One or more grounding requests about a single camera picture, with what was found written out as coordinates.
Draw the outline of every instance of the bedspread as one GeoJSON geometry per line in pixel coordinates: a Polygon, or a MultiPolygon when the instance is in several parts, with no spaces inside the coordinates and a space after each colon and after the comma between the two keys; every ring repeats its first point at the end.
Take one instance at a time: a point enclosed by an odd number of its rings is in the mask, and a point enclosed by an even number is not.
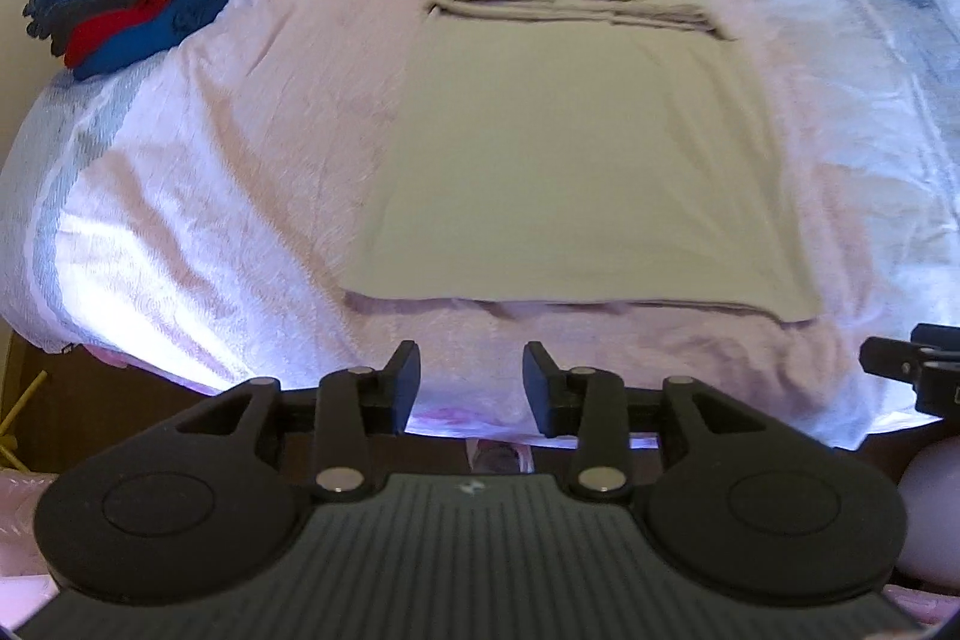
{"type": "Polygon", "coordinates": [[[414,338],[424,434],[531,437],[528,339],[634,386],[696,375],[833,444],[917,420],[909,387],[864,376],[856,347],[960,321],[956,216],[923,95],[852,0],[717,1],[784,134],[822,319],[345,295],[336,273],[424,0],[231,0],[136,87],[125,73],[71,95],[61,165],[29,215],[24,285],[42,326],[25,333],[211,390],[254,375],[313,386],[414,338]],[[104,111],[107,92],[123,111],[104,111]]]}

